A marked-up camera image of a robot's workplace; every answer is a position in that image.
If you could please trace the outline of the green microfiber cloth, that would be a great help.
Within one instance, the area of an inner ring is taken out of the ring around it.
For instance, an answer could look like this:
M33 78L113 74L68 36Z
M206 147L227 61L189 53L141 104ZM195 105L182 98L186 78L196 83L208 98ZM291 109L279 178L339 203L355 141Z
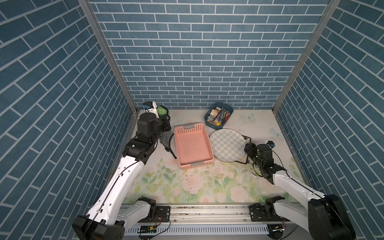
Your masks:
M169 110L166 107L159 105L156 110L160 119L170 119Z

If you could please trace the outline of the round checkered plate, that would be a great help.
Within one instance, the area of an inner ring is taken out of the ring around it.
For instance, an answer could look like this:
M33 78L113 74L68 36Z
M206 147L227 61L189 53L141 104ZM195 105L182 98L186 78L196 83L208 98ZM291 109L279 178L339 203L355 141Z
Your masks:
M234 130L217 130L211 134L210 141L213 154L217 158L238 161L245 155L246 140L240 133Z

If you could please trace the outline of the round colourful squiggle plate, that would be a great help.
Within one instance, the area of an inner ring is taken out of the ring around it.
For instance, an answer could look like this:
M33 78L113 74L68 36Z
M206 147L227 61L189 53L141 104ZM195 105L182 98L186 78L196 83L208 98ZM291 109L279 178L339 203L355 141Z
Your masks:
M235 162L236 162L236 161L222 160L222 159L220 159L220 158L217 158L216 156L214 156L214 157L215 157L215 160L220 161L220 162L222 162L222 163L226 163L226 164L232 164L232 163L235 163Z

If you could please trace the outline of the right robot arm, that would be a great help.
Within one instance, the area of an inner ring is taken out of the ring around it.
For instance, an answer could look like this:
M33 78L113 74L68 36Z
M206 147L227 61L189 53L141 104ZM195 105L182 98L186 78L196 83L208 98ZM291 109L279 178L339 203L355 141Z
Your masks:
M299 205L276 196L266 200L266 214L290 220L309 232L314 240L354 240L356 232L343 201L334 194L316 191L291 176L282 165L274 162L274 146L272 141L259 145L249 143L244 151L264 179L290 194Z

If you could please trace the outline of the pink plastic basket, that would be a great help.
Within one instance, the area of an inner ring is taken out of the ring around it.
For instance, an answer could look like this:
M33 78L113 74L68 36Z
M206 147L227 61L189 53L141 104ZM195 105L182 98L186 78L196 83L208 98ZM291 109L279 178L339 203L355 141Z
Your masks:
M179 126L174 129L177 159L182 170L212 164L214 154L203 123Z

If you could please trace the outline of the pencils in bin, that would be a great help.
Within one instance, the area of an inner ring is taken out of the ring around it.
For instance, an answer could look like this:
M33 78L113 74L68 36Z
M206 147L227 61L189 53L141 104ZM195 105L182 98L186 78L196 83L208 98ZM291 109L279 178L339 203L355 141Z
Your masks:
M231 113L229 111L227 111L226 109L222 108L219 115L217 116L217 123L216 125L217 126L222 126L226 121L227 119L229 118L229 116L231 115Z

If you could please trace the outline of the teal plastic bin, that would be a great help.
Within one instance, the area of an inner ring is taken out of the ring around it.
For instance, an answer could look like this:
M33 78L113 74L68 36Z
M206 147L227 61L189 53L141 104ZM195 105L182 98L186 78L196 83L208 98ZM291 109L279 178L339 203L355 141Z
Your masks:
M214 130L221 130L232 116L234 109L224 103L215 103L205 114L205 124Z

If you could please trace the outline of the floral table mat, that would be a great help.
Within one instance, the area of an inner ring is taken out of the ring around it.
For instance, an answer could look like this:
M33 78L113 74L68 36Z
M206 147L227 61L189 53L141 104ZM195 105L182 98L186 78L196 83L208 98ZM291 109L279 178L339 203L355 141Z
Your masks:
M254 144L273 141L275 162L291 176L303 179L272 111L236 110L225 128L249 137ZM259 203L275 196L294 201L291 195L261 178L259 169L251 164L214 160L208 166L182 170L174 154L163 145L157 147L135 178L124 203L132 204L143 196L163 204Z

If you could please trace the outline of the green circuit board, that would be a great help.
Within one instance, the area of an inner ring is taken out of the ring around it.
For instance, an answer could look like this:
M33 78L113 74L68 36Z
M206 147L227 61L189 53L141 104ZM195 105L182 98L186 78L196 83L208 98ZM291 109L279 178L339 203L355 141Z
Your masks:
M138 233L139 235L156 234L157 226L140 226Z

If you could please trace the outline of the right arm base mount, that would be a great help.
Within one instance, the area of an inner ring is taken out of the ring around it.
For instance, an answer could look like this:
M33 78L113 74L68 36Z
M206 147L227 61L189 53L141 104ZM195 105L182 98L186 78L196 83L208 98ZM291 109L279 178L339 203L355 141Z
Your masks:
M255 203L249 206L252 222L282 222L283 218L275 212L273 204L278 200L284 200L281 196L266 199L263 204Z

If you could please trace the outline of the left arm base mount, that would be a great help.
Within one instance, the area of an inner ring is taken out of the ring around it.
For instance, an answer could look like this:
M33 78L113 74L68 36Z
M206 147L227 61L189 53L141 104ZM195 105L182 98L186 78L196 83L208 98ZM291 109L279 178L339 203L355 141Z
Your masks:
M140 197L132 208L132 214L128 220L138 220L138 223L168 223L171 207L158 206L156 200L147 197Z

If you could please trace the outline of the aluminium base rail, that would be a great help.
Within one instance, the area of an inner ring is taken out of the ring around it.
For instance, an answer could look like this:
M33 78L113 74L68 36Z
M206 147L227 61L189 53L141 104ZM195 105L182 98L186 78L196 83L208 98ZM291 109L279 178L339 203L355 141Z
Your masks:
M197 206L197 207L171 207L168 224L178 220L188 223L197 223L206 227L208 224L224 223L234 224L240 217L250 216L249 207L228 206Z

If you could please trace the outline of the aluminium corner post left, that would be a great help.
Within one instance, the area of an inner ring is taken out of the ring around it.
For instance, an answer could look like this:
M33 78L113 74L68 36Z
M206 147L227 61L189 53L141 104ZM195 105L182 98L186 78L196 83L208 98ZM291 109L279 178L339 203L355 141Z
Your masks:
M117 62L113 56L113 53L108 45L108 42L105 38L105 35L100 27L100 24L96 18L96 15L93 11L93 8L90 4L90 1L86 1L86 0L78 0L79 2L79 5L107 59L107 62L108 64L110 65L111 67L111 70L113 71L116 79L117 79L117 82L119 84L119 86L121 87L122 91L123 91L123 94L126 98L126 100L128 101L128 104L130 106L130 108L132 109L133 113L136 114L137 113L137 109L135 107L135 103L129 93L129 90L127 88L127 85L125 83L125 80L122 76L122 73L117 65Z

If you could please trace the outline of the aluminium corner post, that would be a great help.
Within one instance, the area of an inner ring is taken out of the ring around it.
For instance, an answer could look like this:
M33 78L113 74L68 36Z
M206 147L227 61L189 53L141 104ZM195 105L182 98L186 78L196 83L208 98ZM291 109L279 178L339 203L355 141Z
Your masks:
M329 4L326 6L318 24L314 28L314 31L313 31L309 41L307 42L303 52L301 53L300 57L298 58L298 61L295 65L295 67L293 68L290 77L288 78L285 86L283 87L281 94L279 95L277 101L273 105L272 111L273 111L274 115L277 114L277 112L278 112L280 106L282 105L286 95L288 94L290 88L293 86L294 82L296 81L296 78L298 77L300 71L302 70L307 59L309 58L311 52L313 51L316 43L320 39L320 36L322 35L323 31L325 30L331 17L335 13L340 2L341 2L341 0L331 0L331 1L329 1Z
M116 79L117 79L117 82L119 84L119 86L121 87L122 91L123 91L123 94L126 98L126 100L128 101L128 104L130 106L130 108L132 109L133 113L136 114L137 113L137 109L135 107L135 103L129 93L129 90L127 88L127 85L125 83L125 80L122 76L122 73L117 65L117 62L113 56L113 53L108 45L108 42L105 38L105 35L100 27L100 24L96 18L96 15L93 11L93 8L90 4L90 1L86 1L86 0L78 0L79 2L79 5L107 59L107 62L108 64L110 65L111 67L111 70L113 71Z

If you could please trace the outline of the aluminium corner post right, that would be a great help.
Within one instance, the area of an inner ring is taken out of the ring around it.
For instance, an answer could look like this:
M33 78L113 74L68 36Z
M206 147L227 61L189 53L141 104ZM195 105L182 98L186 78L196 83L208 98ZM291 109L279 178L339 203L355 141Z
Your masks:
M318 24L314 28L314 31L313 31L309 41L307 42L303 52L301 53L300 57L298 58L298 61L295 65L295 67L293 68L290 77L288 78L285 86L283 87L281 94L279 95L277 101L273 105L272 111L273 111L274 115L277 114L277 112L278 112L280 106L282 105L286 95L288 94L290 88L293 86L294 82L296 81L296 78L298 77L300 71L302 70L307 59L309 58L311 52L313 51L316 43L320 39L320 36L322 35L323 31L325 30L331 17L335 13L340 2L341 2L341 0L331 0L331 1L329 1L329 4L326 6Z

